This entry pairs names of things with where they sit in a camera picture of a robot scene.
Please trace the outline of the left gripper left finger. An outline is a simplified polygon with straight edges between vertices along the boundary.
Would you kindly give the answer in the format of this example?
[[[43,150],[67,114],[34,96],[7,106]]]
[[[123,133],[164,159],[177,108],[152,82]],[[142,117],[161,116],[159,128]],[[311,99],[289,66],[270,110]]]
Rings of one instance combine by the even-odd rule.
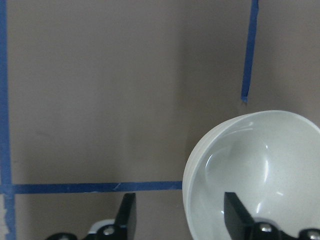
[[[91,225],[84,240],[133,240],[137,224],[135,193],[124,194],[114,219],[104,219]]]

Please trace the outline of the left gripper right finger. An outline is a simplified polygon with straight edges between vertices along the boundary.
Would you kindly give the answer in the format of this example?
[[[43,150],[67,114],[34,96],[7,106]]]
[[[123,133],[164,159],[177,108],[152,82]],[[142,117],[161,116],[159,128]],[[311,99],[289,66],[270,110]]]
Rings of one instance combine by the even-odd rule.
[[[281,230],[270,220],[254,219],[235,192],[225,192],[224,224],[232,240],[318,240],[318,228],[300,230],[297,237]]]

